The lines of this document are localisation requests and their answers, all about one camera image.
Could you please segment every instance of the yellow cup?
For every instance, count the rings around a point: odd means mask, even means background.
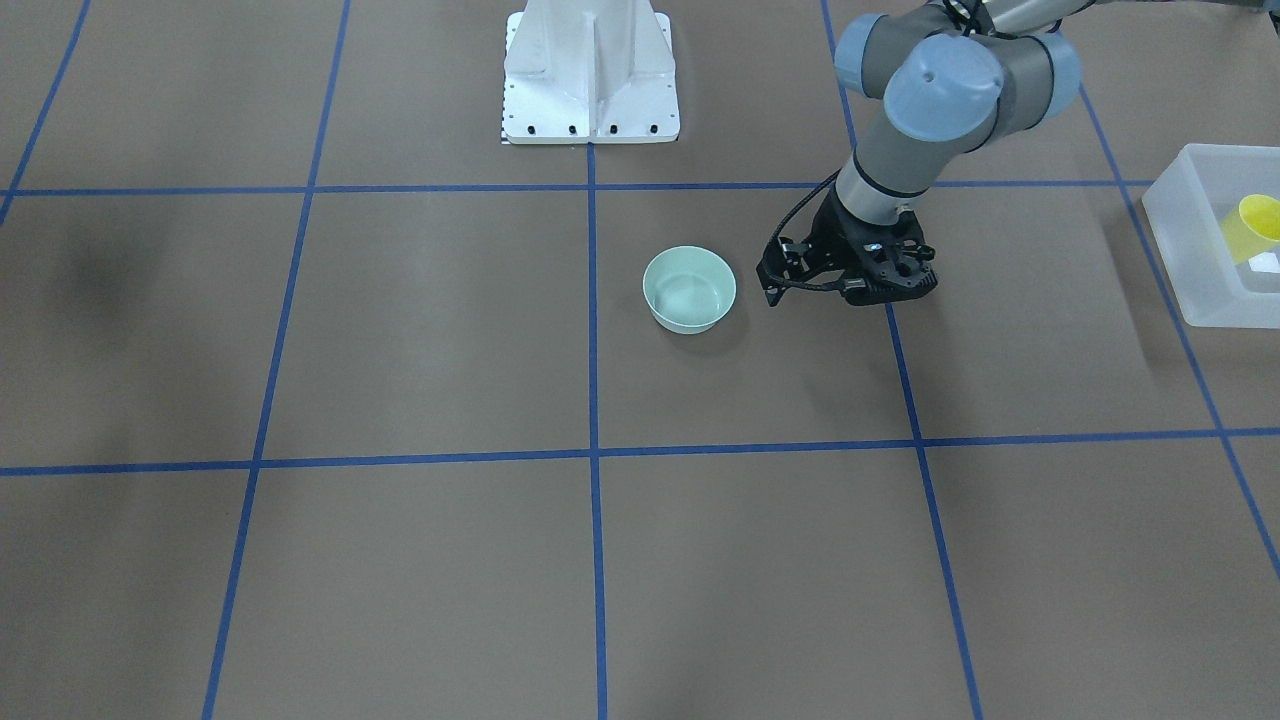
[[[1249,195],[1222,219],[1222,237],[1239,265],[1280,243],[1280,200],[1270,195]]]

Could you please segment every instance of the white mounting bracket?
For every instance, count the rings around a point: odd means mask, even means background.
[[[680,135],[671,19],[649,0],[529,0],[507,18],[504,67],[504,142],[671,142]]]

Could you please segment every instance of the white plastic container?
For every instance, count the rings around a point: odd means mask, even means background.
[[[1233,263],[1220,225],[1254,193],[1280,197],[1280,147],[1188,145],[1142,196],[1188,324],[1280,329],[1280,274]]]
[[[680,334],[709,331],[737,297],[728,263],[692,245],[659,252],[645,268],[643,286],[653,318]]]

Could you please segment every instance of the light blue joint cap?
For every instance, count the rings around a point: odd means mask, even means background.
[[[1075,47],[1061,35],[1048,32],[1037,35],[1044,50],[1048,50],[1050,60],[1053,61],[1053,94],[1050,96],[1048,110],[1044,119],[1056,117],[1080,94],[1080,82],[1084,79],[1084,69],[1080,67],[1080,56]]]
[[[996,109],[1005,68],[968,37],[925,37],[884,88],[893,127],[925,142],[948,142],[978,129]]]
[[[836,45],[836,79],[863,96],[867,95],[863,90],[863,55],[867,54],[867,38],[872,36],[872,28],[883,17],[886,17],[883,13],[860,15],[849,23],[845,33],[840,36],[840,45]]]

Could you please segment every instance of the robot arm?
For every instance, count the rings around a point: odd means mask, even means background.
[[[883,104],[845,167],[801,202],[835,184],[809,236],[780,237],[797,206],[765,246],[756,274],[769,305],[787,288],[836,291],[851,305],[914,300],[933,290],[934,254],[913,204],[956,155],[1036,127],[1071,104],[1082,76],[1075,49],[1056,32],[1033,31],[1092,4],[931,0],[897,18],[854,20],[836,49],[836,76]],[[832,272],[840,277],[810,282]]]

